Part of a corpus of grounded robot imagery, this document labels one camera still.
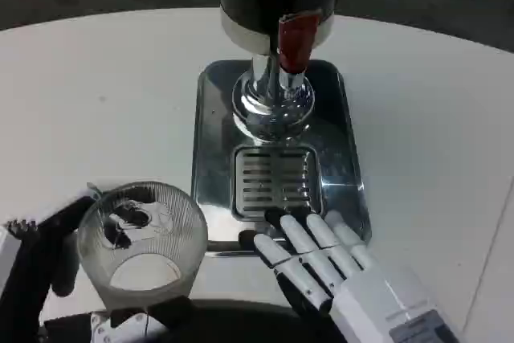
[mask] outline metal grate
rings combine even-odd
[[[272,207],[321,212],[315,154],[309,148],[254,147],[235,154],[235,209],[262,218]]]

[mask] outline red tap handle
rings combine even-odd
[[[279,20],[280,66],[285,71],[299,74],[307,67],[320,16],[318,10],[303,11]]]

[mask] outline white table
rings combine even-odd
[[[514,279],[512,259],[501,256],[514,247],[504,231],[514,205],[501,214],[514,175],[514,55],[336,17],[314,56],[345,77],[374,253],[411,265],[470,341],[494,332],[501,302],[487,291],[513,294],[504,277]],[[0,219],[39,218],[85,182],[154,179],[189,191],[198,74],[217,59],[247,57],[223,34],[216,9],[3,31]],[[205,259],[192,296],[287,304],[256,258]],[[512,315],[512,304],[500,306]],[[70,297],[50,295],[43,318],[100,307],[80,272]],[[511,333],[504,319],[502,333]]]

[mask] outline stainless steel drip tray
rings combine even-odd
[[[236,214],[262,221],[270,208],[321,212],[316,155],[308,148],[243,147],[235,153]]]
[[[280,239],[264,221],[273,206],[337,210],[364,239],[371,236],[343,79],[330,63],[313,60],[307,77],[316,93],[310,128],[300,137],[263,144],[235,125],[232,91],[250,61],[212,63],[198,80],[191,194],[209,228],[208,253],[245,253],[239,232]]]

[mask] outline robotic hand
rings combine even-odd
[[[459,343],[416,275],[382,266],[337,212],[286,214],[266,220],[284,233],[298,255],[267,235],[243,231],[273,269],[295,311],[324,339],[348,343]]]

